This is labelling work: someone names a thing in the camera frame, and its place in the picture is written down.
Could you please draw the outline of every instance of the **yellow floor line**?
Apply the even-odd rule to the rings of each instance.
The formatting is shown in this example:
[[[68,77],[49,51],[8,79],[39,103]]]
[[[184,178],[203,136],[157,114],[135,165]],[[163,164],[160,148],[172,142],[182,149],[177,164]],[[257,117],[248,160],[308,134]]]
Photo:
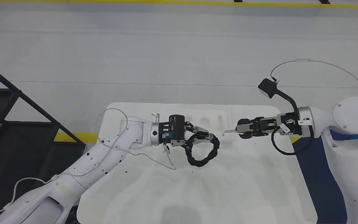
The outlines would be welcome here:
[[[291,143],[293,144],[293,143],[295,143],[297,140],[299,140],[300,137],[290,137],[290,139],[291,139]]]
[[[304,7],[304,8],[351,8],[358,9],[358,4],[320,4],[320,3],[261,3],[261,2],[206,2],[177,0],[0,0],[0,2],[56,2],[56,3],[133,3],[133,4],[185,4],[208,6],[248,6],[248,7]]]
[[[96,143],[98,138],[98,133],[75,132],[74,135],[84,143]],[[299,139],[299,137],[291,137],[291,143],[293,144]],[[66,133],[59,132],[55,137],[55,142],[74,142],[74,140]]]

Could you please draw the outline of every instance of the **metal rod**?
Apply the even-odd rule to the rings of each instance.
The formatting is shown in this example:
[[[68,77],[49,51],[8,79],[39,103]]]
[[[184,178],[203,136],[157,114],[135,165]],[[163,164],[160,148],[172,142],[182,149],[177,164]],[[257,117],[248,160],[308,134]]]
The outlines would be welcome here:
[[[8,87],[10,90],[16,92],[19,94],[20,98],[22,98],[25,102],[30,104],[33,108],[35,108],[40,114],[42,114],[44,117],[49,119],[52,123],[59,126],[61,130],[63,130],[64,133],[69,135],[71,138],[73,138],[76,142],[85,144],[79,140],[72,132],[70,132],[67,128],[65,128],[61,123],[59,123],[55,118],[53,118],[49,113],[47,113],[44,109],[42,109],[37,103],[35,103],[32,99],[30,99],[26,94],[24,94],[21,90],[19,90],[14,84],[12,84],[9,80],[7,80],[5,77],[3,77],[0,74],[0,82],[2,82],[6,87]]]

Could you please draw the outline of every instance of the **gray floor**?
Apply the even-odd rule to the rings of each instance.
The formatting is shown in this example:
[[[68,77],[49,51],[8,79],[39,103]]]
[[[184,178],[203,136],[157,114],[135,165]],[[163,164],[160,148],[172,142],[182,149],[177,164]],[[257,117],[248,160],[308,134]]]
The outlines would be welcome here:
[[[273,105],[257,85],[313,58],[358,76],[358,10],[0,3],[0,73],[73,132],[98,132],[112,102]],[[358,95],[329,66],[276,71],[299,106]],[[42,120],[19,102],[9,119]]]

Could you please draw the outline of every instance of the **blue panel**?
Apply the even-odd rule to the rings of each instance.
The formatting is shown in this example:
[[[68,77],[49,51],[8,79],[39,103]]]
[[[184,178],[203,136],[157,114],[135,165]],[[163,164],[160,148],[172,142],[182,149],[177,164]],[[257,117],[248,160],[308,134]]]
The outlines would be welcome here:
[[[335,132],[332,132],[332,137],[337,141],[358,139],[357,135]],[[301,150],[308,141],[309,138],[299,139],[293,144],[294,150]],[[346,223],[343,196],[329,170],[322,138],[315,139],[310,148],[297,155],[297,159],[317,212],[317,223]]]

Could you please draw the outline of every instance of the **white table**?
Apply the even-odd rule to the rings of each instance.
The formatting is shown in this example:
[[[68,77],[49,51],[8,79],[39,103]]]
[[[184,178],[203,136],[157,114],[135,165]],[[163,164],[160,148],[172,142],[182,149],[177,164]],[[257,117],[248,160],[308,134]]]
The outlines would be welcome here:
[[[77,218],[81,224],[100,223],[317,223],[312,200],[294,156],[284,156],[270,137],[243,140],[224,129],[240,118],[275,116],[272,106],[143,104],[116,102],[108,108],[128,116],[161,122],[182,114],[192,124],[214,133],[221,145],[218,156],[206,166],[190,166],[181,147],[171,148],[177,170],[167,169],[144,156],[127,158],[91,187],[81,198]],[[119,132],[123,115],[105,113],[100,138]],[[277,145],[293,151],[289,137],[276,136]],[[194,146],[194,158],[204,158],[210,143]],[[169,164],[163,147],[137,152]]]

